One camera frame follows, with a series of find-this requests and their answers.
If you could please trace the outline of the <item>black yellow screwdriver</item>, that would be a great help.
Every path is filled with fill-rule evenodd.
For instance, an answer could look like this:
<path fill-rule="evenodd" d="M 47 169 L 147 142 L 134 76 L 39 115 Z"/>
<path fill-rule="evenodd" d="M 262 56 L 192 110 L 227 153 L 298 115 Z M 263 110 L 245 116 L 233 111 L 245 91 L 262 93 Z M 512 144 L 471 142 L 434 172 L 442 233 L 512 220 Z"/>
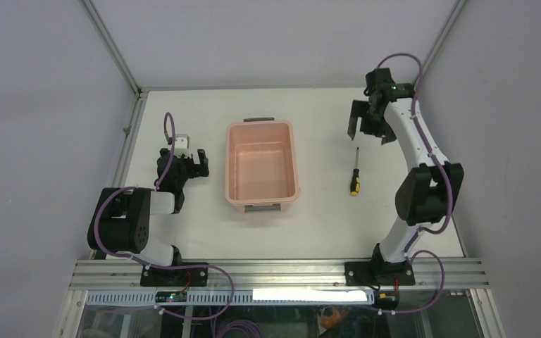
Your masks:
<path fill-rule="evenodd" d="M 360 191 L 360 178 L 359 178 L 359 147 L 356 148 L 354 169 L 352 171 L 352 178 L 349 184 L 349 191 L 352 196 L 357 196 Z"/>

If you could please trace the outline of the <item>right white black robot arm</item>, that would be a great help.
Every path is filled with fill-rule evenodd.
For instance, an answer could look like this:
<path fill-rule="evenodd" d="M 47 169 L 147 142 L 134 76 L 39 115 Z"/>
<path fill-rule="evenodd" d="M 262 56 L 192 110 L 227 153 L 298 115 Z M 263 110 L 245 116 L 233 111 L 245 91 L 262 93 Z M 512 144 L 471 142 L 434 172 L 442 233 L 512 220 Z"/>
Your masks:
<path fill-rule="evenodd" d="M 382 144 L 398 142 L 408 170 L 395 194 L 397 218 L 361 267 L 374 283 L 386 285 L 400 275 L 412 276 L 409 250 L 422 233 L 443 232 L 430 225 L 450 221 L 464 169 L 438 149 L 411 83 L 397 83 L 389 68 L 376 68 L 366 74 L 363 93 L 365 101 L 352 103 L 348 136 L 353 139 L 360 132 Z"/>

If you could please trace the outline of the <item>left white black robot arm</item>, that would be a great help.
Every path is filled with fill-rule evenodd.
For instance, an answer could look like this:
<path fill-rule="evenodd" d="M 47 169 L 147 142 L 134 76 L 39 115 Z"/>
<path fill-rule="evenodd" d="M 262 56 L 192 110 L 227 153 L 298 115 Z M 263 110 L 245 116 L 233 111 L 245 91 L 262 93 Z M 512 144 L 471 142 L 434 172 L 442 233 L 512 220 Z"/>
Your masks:
<path fill-rule="evenodd" d="M 150 234 L 150 219 L 182 210 L 187 181 L 209 176 L 209 159 L 203 149 L 195 154 L 182 149 L 172 155 L 170 149 L 162 148 L 156 164 L 162 182 L 156 182 L 153 189 L 102 189 L 87 241 L 91 249 L 157 267 L 157 278 L 167 286 L 175 286 L 184 276 L 180 250 Z"/>

